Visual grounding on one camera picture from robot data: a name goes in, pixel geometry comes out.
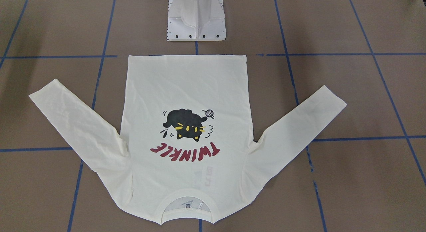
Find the printed graphic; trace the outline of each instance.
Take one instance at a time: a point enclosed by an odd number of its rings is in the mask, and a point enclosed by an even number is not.
[[[163,138],[166,138],[167,130],[170,126],[175,128],[176,130],[176,138],[181,139],[185,138],[193,138],[195,141],[199,141],[203,132],[205,132],[205,127],[203,126],[203,122],[207,121],[207,117],[213,118],[213,111],[207,110],[206,116],[201,117],[197,114],[192,113],[192,110],[179,109],[170,111],[167,115],[167,121],[163,123],[165,129],[160,132],[163,133]],[[208,137],[213,132],[213,126],[211,126],[211,132],[208,132]]]

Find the squiggle line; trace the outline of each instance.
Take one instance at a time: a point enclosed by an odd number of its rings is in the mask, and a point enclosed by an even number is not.
[[[209,133],[209,136],[207,136],[207,138],[209,138],[209,137],[210,137],[210,134],[213,132],[213,128],[214,128],[211,124],[209,124],[209,126],[211,126],[212,128],[211,128],[211,131],[210,131],[210,133]]]

